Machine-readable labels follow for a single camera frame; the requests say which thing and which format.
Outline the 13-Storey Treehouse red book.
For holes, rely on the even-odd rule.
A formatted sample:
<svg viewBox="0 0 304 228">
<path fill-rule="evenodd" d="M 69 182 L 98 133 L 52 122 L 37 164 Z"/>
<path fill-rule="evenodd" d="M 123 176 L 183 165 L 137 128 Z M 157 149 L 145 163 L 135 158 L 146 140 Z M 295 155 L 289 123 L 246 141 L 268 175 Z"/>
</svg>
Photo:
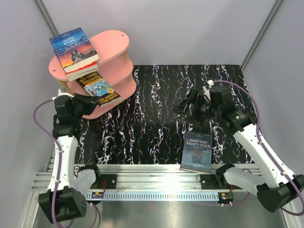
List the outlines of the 13-Storey Treehouse red book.
<svg viewBox="0 0 304 228">
<path fill-rule="evenodd" d="M 91 69 L 96 69 L 96 68 L 98 69 L 98 65 L 97 65 L 96 62 L 93 62 L 91 64 L 87 64 L 87 65 L 85 65 L 83 67 L 77 68 L 77 69 L 75 69 L 73 71 L 67 72 L 66 74 L 77 72 L 77 71 L 83 72 L 83 71 L 87 71 L 87 70 L 91 70 Z"/>
</svg>

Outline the purple paperback book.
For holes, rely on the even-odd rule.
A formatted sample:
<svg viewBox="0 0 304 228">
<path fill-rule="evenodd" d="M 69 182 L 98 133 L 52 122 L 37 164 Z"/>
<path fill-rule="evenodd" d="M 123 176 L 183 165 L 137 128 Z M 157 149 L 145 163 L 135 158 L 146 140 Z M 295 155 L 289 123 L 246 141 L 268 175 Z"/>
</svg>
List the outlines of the purple paperback book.
<svg viewBox="0 0 304 228">
<path fill-rule="evenodd" d="M 91 70 L 87 70 L 87 71 L 83 71 L 83 72 L 80 72 L 80 71 L 77 71 L 77 72 L 73 72 L 73 73 L 69 73 L 69 74 L 66 74 L 66 77 L 68 79 L 68 81 L 74 81 L 78 78 L 81 78 L 85 75 L 88 75 L 90 73 L 93 73 L 93 72 L 96 72 L 98 71 L 98 69 L 91 69 Z"/>
</svg>

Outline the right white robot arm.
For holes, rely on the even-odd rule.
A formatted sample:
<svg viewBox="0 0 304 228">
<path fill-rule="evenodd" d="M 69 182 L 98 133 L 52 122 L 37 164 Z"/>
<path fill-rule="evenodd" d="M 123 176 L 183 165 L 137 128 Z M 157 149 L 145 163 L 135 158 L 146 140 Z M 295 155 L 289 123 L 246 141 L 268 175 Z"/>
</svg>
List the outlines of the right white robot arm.
<svg viewBox="0 0 304 228">
<path fill-rule="evenodd" d="M 262 173 L 259 177 L 233 164 L 225 164 L 216 169 L 215 183 L 219 188 L 234 185 L 244 189 L 257 196 L 269 212 L 281 209 L 296 198 L 303 198 L 304 176 L 294 174 L 283 164 L 260 134 L 258 121 L 249 111 L 235 105 L 230 88 L 214 85 L 204 94 L 192 89 L 172 111 L 186 114 L 190 105 L 193 105 L 191 116 L 196 123 L 202 125 L 206 119 L 218 122 L 245 148 Z"/>
</svg>

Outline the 169-Storey Treehouse black book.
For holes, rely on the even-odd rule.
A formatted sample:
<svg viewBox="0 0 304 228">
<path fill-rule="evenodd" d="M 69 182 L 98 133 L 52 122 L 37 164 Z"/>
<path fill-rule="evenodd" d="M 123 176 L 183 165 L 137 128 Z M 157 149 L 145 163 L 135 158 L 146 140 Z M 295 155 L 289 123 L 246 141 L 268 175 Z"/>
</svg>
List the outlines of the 169-Storey Treehouse black book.
<svg viewBox="0 0 304 228">
<path fill-rule="evenodd" d="M 85 89 L 90 96 L 98 96 L 100 98 L 98 102 L 100 107 L 120 101 L 121 99 L 121 96 L 115 92 L 97 71 L 76 79 L 76 82 Z"/>
</svg>

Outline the Jane Eyre blue book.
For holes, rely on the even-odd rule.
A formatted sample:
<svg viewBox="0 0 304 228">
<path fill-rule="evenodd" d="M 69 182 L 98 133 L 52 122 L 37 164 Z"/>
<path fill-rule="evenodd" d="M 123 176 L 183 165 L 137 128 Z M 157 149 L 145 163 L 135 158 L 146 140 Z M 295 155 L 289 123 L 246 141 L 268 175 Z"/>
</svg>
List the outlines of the Jane Eyre blue book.
<svg viewBox="0 0 304 228">
<path fill-rule="evenodd" d="M 99 60 L 96 49 L 81 28 L 76 28 L 49 39 L 66 73 Z"/>
</svg>

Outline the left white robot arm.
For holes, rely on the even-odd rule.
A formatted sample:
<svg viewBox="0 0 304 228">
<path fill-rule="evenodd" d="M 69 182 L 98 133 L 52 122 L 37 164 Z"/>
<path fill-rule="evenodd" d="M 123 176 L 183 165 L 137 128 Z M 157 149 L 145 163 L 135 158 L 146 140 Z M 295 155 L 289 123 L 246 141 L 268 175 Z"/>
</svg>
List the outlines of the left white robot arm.
<svg viewBox="0 0 304 228">
<path fill-rule="evenodd" d="M 55 146 L 54 168 L 45 193 L 38 203 L 49 222 L 62 227 L 63 221 L 73 221 L 86 215 L 86 194 L 102 184 L 101 173 L 95 164 L 87 164 L 74 174 L 74 158 L 78 147 L 80 119 L 90 115 L 99 103 L 98 96 L 69 94 L 61 90 L 50 101 L 56 114 L 53 130 L 48 136 Z"/>
</svg>

